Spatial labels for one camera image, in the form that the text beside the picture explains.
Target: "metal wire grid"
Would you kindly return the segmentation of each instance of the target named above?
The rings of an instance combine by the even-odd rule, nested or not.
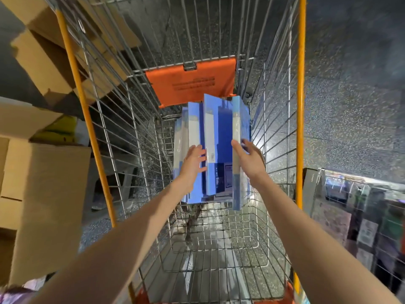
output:
[[[311,216],[316,219],[322,203],[338,208],[327,217],[328,232],[335,238],[337,234],[345,237],[344,245],[352,254],[366,251],[363,254],[367,259],[357,258],[396,294],[405,278],[405,256],[401,252],[405,186],[324,169],[319,170],[316,182]],[[363,233],[363,220],[371,222],[375,230],[366,228]],[[349,241],[355,243],[355,249],[350,248]]]
[[[147,0],[82,0],[90,6],[100,30],[77,0],[49,1],[62,10],[69,33],[84,52],[76,53],[76,58],[87,65],[81,75],[92,85],[92,89],[85,87],[85,92],[96,98],[90,113],[101,154],[113,164],[115,182],[109,185],[119,191],[115,202],[122,205],[121,219],[172,180],[174,119],[181,107],[159,110],[145,71],[174,64],[190,70],[196,62],[231,56],[237,59],[235,91],[250,105],[252,139],[265,154],[268,173],[276,176],[292,197],[296,111],[291,111],[296,110],[298,0],[215,0],[216,4],[213,0],[166,0],[169,15],[159,17],[158,23],[151,21],[157,0],[148,4]],[[124,12],[129,22],[136,21],[128,10],[134,5],[144,9],[149,32],[138,30],[143,45],[131,48],[117,28],[111,7]],[[159,20],[165,22],[157,28]],[[105,21],[119,42],[114,42]],[[89,31],[106,52],[94,45]],[[105,86],[111,92],[104,94]],[[123,173],[116,168],[119,160],[134,167],[129,201],[122,193]],[[282,297],[285,283],[290,281],[289,269],[261,198],[253,193],[239,213],[227,203],[177,206],[145,258],[139,278],[151,302],[241,302]],[[161,289],[167,290],[166,294],[156,289],[163,277],[174,282]],[[179,299],[176,289],[180,281],[194,292],[183,298],[180,293]]]

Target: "forearm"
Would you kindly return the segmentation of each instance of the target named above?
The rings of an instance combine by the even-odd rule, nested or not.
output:
[[[269,177],[262,178],[257,189],[311,304],[399,303],[277,184]]]
[[[32,303],[113,303],[184,194],[176,179],[57,273]]]

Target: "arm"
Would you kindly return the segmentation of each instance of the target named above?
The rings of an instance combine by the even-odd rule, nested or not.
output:
[[[232,146],[260,193],[311,304],[399,304],[388,288],[271,180],[260,150],[243,142],[249,154],[236,141]]]
[[[179,200],[192,188],[205,150],[190,147],[180,175],[158,196],[59,271],[33,298],[39,303],[113,303],[128,286]]]

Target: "wire cart basket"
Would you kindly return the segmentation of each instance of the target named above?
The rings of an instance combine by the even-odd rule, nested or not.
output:
[[[175,120],[203,93],[248,104],[268,174],[302,207],[306,0],[47,1],[112,227],[170,183]],[[119,164],[133,167],[130,181]],[[230,202],[178,204],[129,286],[133,303],[297,301],[298,278],[260,195],[239,212]]]

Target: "hand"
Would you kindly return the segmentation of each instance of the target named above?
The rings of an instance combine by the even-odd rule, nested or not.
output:
[[[239,157],[240,166],[250,179],[250,184],[257,188],[261,178],[268,177],[266,172],[265,159],[260,150],[246,139],[242,139],[241,146],[237,141],[232,140],[231,145]]]
[[[203,149],[201,145],[193,145],[188,149],[183,165],[181,166],[179,177],[177,177],[181,183],[182,189],[186,191],[185,194],[193,190],[197,174],[207,170],[207,167],[200,167],[200,163],[205,160],[205,149]]]

